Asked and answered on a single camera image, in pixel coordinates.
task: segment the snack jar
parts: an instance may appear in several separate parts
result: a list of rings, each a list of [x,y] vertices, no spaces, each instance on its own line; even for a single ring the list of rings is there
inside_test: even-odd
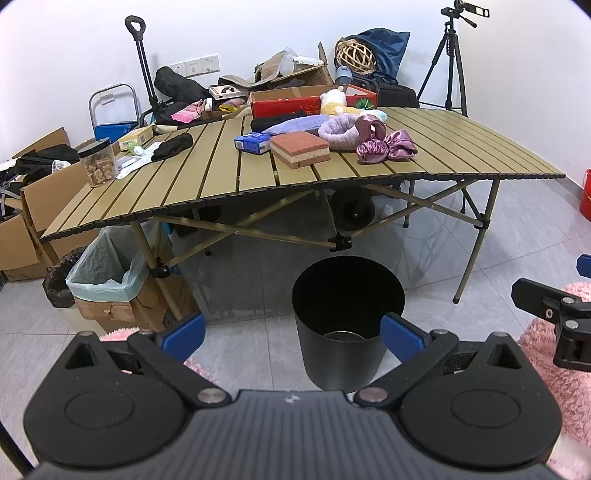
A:
[[[88,185],[98,187],[113,180],[119,174],[113,147],[108,138],[101,138],[78,151],[80,163],[88,175]]]

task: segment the jar lid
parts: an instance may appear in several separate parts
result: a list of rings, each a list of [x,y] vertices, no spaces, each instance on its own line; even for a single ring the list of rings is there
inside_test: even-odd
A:
[[[110,144],[111,140],[109,138],[101,138],[100,140],[92,142],[90,145],[82,147],[80,150],[78,150],[78,156],[80,158],[90,157],[92,154],[100,152]]]

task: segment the wall switch panel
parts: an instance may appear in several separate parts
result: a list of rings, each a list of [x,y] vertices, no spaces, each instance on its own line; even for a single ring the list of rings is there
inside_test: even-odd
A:
[[[185,70],[185,63],[186,62],[175,63],[173,65],[170,65],[170,68],[173,70],[174,73],[178,73],[179,75],[182,75],[183,77],[186,77],[188,75],[187,75],[187,72]]]
[[[201,59],[203,73],[220,71],[220,58],[217,55],[210,55]]]
[[[201,75],[202,65],[201,60],[189,60],[185,62],[185,72],[187,72],[187,77],[192,77],[194,75]]]
[[[210,55],[209,57],[186,61],[185,71],[187,77],[203,75],[204,73],[219,72],[220,59],[217,55]]]

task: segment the light green trash bag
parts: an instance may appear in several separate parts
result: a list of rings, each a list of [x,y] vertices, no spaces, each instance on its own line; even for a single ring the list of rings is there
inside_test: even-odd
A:
[[[141,224],[153,248],[156,222]],[[75,297],[88,301],[131,301],[150,269],[129,225],[103,228],[66,277]]]

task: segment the black duffel bag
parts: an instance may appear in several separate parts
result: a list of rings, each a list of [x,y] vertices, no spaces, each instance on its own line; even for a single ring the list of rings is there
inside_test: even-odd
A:
[[[173,102],[195,103],[211,97],[209,90],[194,80],[174,72],[170,67],[160,67],[156,71],[154,86]]]
[[[377,106],[404,106],[419,108],[417,93],[403,85],[369,80],[360,75],[353,74],[353,85],[375,92],[378,96]]]

